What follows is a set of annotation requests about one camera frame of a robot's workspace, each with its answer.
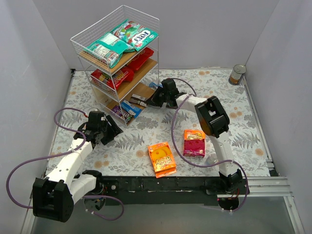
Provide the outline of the brown chocolate bar wrapper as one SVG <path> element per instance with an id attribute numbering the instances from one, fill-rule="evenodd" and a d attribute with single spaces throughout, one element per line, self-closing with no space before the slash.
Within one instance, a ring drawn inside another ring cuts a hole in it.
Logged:
<path id="1" fill-rule="evenodd" d="M 142 107 L 147 107 L 146 100 L 147 99 L 145 97 L 142 97 L 142 96 L 139 96 L 136 94 L 132 94 L 130 99 L 129 99 L 129 102 L 132 104 L 137 104 L 137 105 L 142 106 Z"/>

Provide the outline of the purple M&M's candy bag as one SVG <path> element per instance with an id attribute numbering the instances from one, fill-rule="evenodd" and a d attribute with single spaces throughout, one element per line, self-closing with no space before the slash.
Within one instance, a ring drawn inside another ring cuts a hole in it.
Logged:
<path id="1" fill-rule="evenodd" d="M 125 111 L 123 108 L 120 108 L 119 105 L 115 105 L 112 108 L 112 111 L 117 114 L 119 117 L 121 117 L 126 124 L 128 124 L 129 122 L 131 122 L 131 120 L 134 118 L 133 115 L 131 115 L 130 113 L 128 113 L 127 111 Z"/>

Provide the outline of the blue candy bar wrapper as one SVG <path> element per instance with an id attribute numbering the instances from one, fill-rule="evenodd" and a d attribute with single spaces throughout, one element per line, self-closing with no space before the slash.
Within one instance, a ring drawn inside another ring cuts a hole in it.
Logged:
<path id="1" fill-rule="evenodd" d="M 134 106 L 133 104 L 129 103 L 127 100 L 124 100 L 121 103 L 121 107 L 130 115 L 132 115 L 134 118 L 137 118 L 142 111 L 142 109 Z"/>

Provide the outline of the red fruit candy bag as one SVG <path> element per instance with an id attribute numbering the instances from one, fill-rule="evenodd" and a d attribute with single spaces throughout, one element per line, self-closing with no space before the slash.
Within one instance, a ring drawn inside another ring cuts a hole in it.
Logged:
<path id="1" fill-rule="evenodd" d="M 134 78 L 134 72 L 127 66 L 122 67 L 119 71 L 112 75 L 112 77 L 101 70 L 96 69 L 91 74 L 91 79 L 94 85 L 98 85 L 101 88 L 107 86 L 118 90 L 123 82 L 131 82 Z"/>

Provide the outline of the red fruit candy bag corner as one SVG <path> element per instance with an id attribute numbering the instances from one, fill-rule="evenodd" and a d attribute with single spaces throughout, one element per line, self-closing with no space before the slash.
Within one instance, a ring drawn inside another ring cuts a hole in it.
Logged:
<path id="1" fill-rule="evenodd" d="M 138 71 L 141 66 L 154 54 L 154 50 L 146 47 L 138 55 L 136 55 L 126 66 L 133 71 Z"/>

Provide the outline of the green Fox's mint candy bag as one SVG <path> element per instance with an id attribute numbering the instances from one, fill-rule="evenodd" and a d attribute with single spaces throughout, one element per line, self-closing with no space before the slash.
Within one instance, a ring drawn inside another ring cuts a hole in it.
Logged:
<path id="1" fill-rule="evenodd" d="M 157 32 L 129 19 L 115 27 L 111 33 L 134 47 L 136 51 L 140 51 L 158 37 Z"/>

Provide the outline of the teal mint candy bag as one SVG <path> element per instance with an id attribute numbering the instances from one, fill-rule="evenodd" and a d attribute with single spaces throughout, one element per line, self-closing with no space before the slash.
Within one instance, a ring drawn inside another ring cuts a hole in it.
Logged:
<path id="1" fill-rule="evenodd" d="M 127 44 L 112 33 L 105 33 L 84 50 L 102 61 L 105 65 L 108 65 L 109 68 L 115 67 L 123 53 L 135 51 L 133 46 Z"/>

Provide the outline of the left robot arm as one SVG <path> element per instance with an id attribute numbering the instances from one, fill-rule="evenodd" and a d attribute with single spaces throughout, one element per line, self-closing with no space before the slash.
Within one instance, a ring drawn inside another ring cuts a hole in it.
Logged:
<path id="1" fill-rule="evenodd" d="M 122 130 L 110 115 L 102 111 L 91 111 L 86 117 L 87 121 L 73 131 L 70 148 L 61 154 L 58 165 L 45 178 L 35 180 L 34 216 L 66 222 L 80 199 L 98 199 L 101 207 L 108 199 L 99 171 L 86 170 L 79 177 L 76 174 L 98 144 L 106 145 Z"/>

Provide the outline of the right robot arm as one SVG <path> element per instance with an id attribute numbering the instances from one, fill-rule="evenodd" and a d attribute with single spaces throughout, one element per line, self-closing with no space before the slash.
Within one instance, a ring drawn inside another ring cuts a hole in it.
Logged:
<path id="1" fill-rule="evenodd" d="M 196 92 L 187 94 L 180 92 L 176 87 L 175 78 L 167 78 L 161 82 L 155 92 L 145 101 L 147 105 L 154 107 L 166 107 L 175 109 L 171 122 L 171 137 L 178 155 L 188 164 L 199 168 L 210 168 L 218 166 L 220 185 L 225 192 L 237 190 L 242 182 L 244 171 L 242 167 L 234 161 L 234 156 L 229 143 L 230 119 L 216 96 L 210 98 L 198 97 Z M 197 165 L 188 161 L 178 150 L 174 138 L 174 124 L 178 111 L 188 110 L 197 114 L 201 130 L 209 136 L 218 162 L 210 165 Z"/>

